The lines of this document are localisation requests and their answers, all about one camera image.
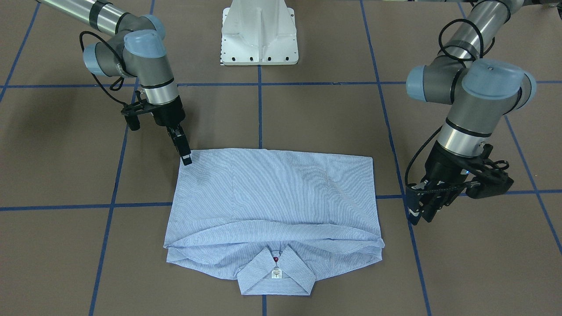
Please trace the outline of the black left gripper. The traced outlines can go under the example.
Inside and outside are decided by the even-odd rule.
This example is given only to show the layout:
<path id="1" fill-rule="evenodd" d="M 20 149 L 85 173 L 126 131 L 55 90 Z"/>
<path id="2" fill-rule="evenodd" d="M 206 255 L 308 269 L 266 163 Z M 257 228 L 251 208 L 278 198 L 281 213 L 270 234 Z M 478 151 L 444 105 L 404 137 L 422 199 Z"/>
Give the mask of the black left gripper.
<path id="1" fill-rule="evenodd" d="M 450 200 L 451 191 L 448 190 L 464 190 L 470 187 L 471 182 L 466 180 L 466 166 L 470 160 L 472 157 L 455 154 L 445 149 L 438 141 L 434 142 L 424 164 L 425 184 L 406 186 L 406 206 L 409 212 L 407 218 L 410 224 L 417 225 L 423 211 L 424 220 L 430 223 Z"/>

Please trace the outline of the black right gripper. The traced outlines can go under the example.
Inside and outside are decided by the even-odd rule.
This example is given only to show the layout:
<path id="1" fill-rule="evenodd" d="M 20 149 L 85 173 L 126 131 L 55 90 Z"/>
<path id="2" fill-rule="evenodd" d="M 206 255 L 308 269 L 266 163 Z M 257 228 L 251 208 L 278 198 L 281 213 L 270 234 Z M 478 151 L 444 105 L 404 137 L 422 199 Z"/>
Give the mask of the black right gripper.
<path id="1" fill-rule="evenodd" d="M 152 111 L 153 119 L 158 126 L 169 127 L 171 140 L 181 158 L 183 165 L 190 165 L 191 148 L 181 122 L 185 119 L 185 111 L 180 97 L 169 103 L 158 105 Z"/>

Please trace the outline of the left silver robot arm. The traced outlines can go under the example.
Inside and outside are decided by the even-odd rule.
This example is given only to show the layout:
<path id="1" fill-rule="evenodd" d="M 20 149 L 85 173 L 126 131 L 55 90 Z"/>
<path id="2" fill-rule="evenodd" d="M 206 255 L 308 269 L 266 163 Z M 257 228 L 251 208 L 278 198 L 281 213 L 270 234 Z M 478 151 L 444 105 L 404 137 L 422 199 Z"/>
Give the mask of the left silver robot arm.
<path id="1" fill-rule="evenodd" d="M 490 159 L 489 143 L 500 119 L 528 104 L 537 92 L 535 78 L 520 67 L 485 58 L 498 30 L 530 0 L 480 0 L 458 23 L 429 65 L 415 67 L 406 80 L 414 100 L 445 104 L 450 110 L 428 139 L 433 146 L 419 183 L 406 183 L 408 220 L 431 222 L 462 192 L 473 199 L 505 194 L 514 180 L 508 162 Z"/>

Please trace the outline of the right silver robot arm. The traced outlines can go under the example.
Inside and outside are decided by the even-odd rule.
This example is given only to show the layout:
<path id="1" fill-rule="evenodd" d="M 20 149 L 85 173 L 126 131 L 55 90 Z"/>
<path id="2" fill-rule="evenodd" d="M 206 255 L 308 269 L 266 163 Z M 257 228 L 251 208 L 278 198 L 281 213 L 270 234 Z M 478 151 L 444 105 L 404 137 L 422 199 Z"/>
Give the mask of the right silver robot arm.
<path id="1" fill-rule="evenodd" d="M 91 35 L 102 32 L 109 40 L 84 45 L 80 33 L 83 62 L 93 78 L 118 77 L 110 90 L 120 89 L 126 78 L 137 78 L 140 90 L 135 101 L 123 103 L 121 114 L 130 130 L 140 128 L 139 116 L 151 114 L 158 126 L 167 129 L 184 165 L 191 164 L 191 149 L 181 122 L 185 112 L 179 90 L 163 44 L 166 30 L 153 15 L 135 16 L 106 0 L 44 0 L 58 10 L 92 28 Z"/>

